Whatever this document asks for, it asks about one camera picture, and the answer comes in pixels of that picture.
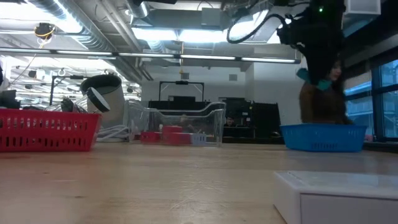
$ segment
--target red object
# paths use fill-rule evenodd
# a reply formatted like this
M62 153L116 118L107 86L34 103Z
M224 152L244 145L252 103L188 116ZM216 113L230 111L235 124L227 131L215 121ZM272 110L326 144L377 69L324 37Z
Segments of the red object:
M142 143L157 143L160 142L160 133L156 132L143 132L141 133Z
M0 152L90 151L100 114L0 109Z
M180 127L180 126L163 126L162 132L163 133L181 133L182 127Z
M163 142L165 144L183 145L191 144L190 133L163 133Z

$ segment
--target white box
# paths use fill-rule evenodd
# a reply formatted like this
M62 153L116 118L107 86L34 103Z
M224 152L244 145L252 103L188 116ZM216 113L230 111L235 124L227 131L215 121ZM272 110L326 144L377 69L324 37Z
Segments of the white box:
M288 171L274 182L274 205L288 224L398 223L396 176Z

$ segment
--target cylindrical white object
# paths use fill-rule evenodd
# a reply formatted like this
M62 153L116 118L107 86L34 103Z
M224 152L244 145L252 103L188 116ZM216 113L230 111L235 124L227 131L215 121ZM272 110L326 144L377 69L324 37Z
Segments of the cylindrical white object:
M89 89L95 88L108 102L110 111L102 115L102 127L110 128L123 124L124 95L122 80L116 75L96 75L86 79L80 85L83 94ZM91 102L87 102L88 112L96 110Z

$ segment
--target plastic basket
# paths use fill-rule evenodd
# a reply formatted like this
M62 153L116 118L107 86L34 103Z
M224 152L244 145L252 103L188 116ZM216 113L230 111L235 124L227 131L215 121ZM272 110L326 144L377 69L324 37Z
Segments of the plastic basket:
M359 152L366 126L298 124L281 126L286 147L312 152Z
M210 103L202 110L157 110L136 100L127 106L131 143L221 146L225 103Z
M100 114L0 109L0 152L89 151Z

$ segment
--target clear plastic container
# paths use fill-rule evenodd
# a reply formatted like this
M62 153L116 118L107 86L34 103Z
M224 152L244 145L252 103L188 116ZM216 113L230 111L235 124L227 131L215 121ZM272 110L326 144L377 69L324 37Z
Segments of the clear plastic container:
M128 100L130 142L221 146L225 103L210 103L197 111L157 110Z

